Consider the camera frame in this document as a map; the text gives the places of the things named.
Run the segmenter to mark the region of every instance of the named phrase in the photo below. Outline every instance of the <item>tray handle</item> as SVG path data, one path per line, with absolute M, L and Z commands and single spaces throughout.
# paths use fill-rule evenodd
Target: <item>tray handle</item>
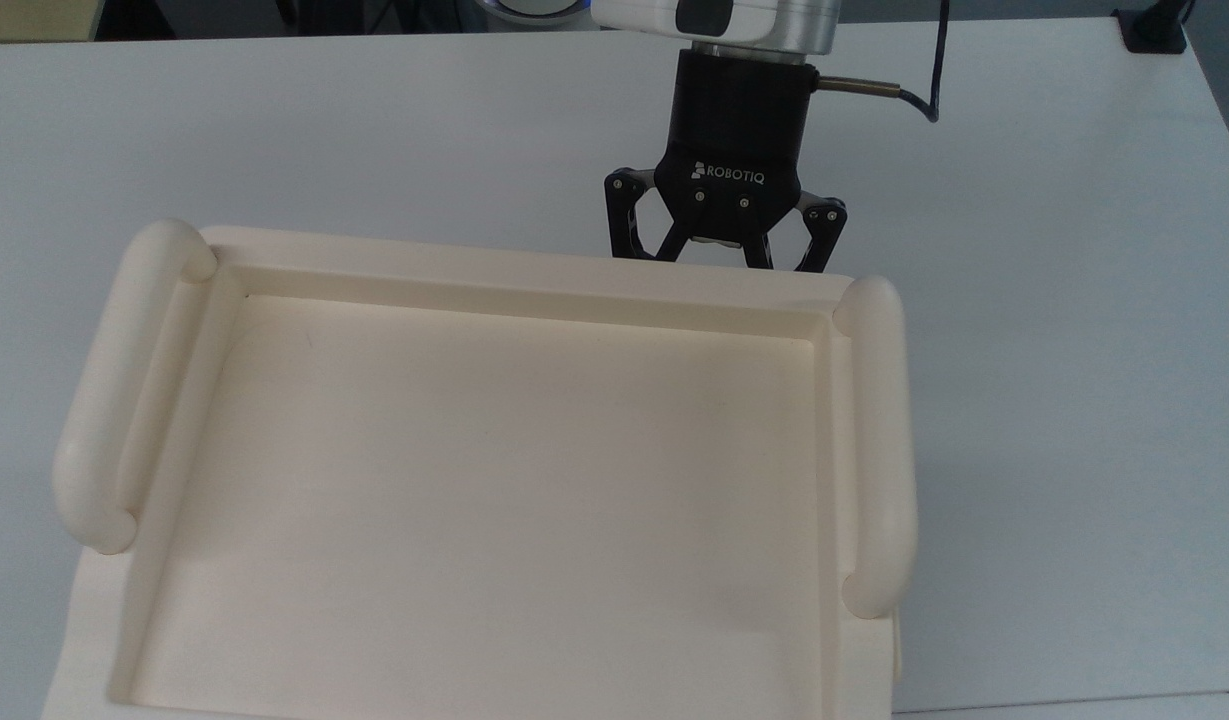
M 112 484 L 170 297 L 179 279 L 204 283 L 216 269 L 202 233 L 181 220 L 147 225 L 120 258 L 53 464 L 61 523 L 103 555 L 123 552 L 138 530 Z
M 916 461 L 903 306 L 887 279 L 857 279 L 832 319 L 850 338 L 858 552 L 842 598 L 858 618 L 897 609 L 916 562 Z

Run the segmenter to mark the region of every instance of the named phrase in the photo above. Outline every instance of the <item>cable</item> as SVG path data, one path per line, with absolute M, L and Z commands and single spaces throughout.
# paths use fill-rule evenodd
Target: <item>cable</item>
M 939 87 L 943 86 L 943 53 L 948 49 L 948 18 L 951 15 L 952 0 L 943 0 L 938 12 L 938 44 L 934 45 L 934 72 L 930 72 L 930 101 L 925 102 L 906 90 L 898 91 L 898 100 L 921 111 L 930 123 L 938 123 L 938 92 Z
M 941 0 L 938 15 L 938 44 L 934 45 L 934 70 L 930 76 L 930 100 L 925 102 L 914 92 L 903 90 L 892 82 L 879 82 L 874 79 L 858 77 L 820 77 L 819 90 L 833 92 L 852 92 L 853 95 L 875 95 L 879 97 L 897 97 L 921 111 L 930 123 L 938 123 L 938 96 L 943 86 L 943 54 L 948 49 L 948 20 L 952 17 L 952 0 Z

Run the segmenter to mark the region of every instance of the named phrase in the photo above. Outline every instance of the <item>tray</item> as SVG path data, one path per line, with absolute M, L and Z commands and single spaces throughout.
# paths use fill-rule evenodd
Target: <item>tray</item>
M 887 718 L 880 278 L 165 220 L 55 463 L 47 719 Z

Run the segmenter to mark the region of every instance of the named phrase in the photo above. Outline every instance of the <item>black mount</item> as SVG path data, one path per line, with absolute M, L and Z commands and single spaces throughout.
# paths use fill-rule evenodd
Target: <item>black mount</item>
M 655 170 L 605 178 L 614 258 L 675 260 L 687 241 L 744 251 L 750 268 L 773 268 L 769 231 L 801 211 L 810 246 L 798 270 L 821 273 L 847 219 L 842 200 L 801 192 L 801 152 L 819 70 L 803 64 L 682 50 L 669 149 Z M 651 254 L 637 232 L 635 203 L 658 188 L 672 229 Z
M 1181 55 L 1187 49 L 1180 14 L 1188 0 L 1161 0 L 1143 12 L 1139 10 L 1113 10 L 1112 16 L 1121 22 L 1121 39 L 1125 49 L 1136 54 Z

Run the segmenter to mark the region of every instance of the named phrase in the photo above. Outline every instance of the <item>black cable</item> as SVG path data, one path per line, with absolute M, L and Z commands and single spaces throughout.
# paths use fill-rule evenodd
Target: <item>black cable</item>
M 938 123 L 938 96 L 943 86 L 943 54 L 948 49 L 948 20 L 952 17 L 952 0 L 943 0 L 938 15 L 938 45 L 934 47 L 934 70 L 930 76 L 930 101 L 925 102 L 914 92 L 903 90 L 892 82 L 879 82 L 874 79 L 828 77 L 820 76 L 815 87 L 833 92 L 852 92 L 853 95 L 875 95 L 879 97 L 897 97 L 921 111 L 930 123 Z
M 382 23 L 382 18 L 387 14 L 387 9 L 391 9 L 391 6 L 393 6 L 395 1 L 396 0 L 387 0 L 382 5 L 382 10 L 379 10 L 379 16 L 375 18 L 375 22 L 370 23 L 370 32 L 367 32 L 366 34 L 372 34 L 372 33 L 375 33 L 375 31 L 377 31 L 379 26 Z
M 898 100 L 921 111 L 930 123 L 938 123 L 938 92 L 943 86 L 943 53 L 948 49 L 948 18 L 952 15 L 952 0 L 943 0 L 938 14 L 938 45 L 934 45 L 934 72 L 930 77 L 930 101 L 925 102 L 906 90 L 898 91 Z

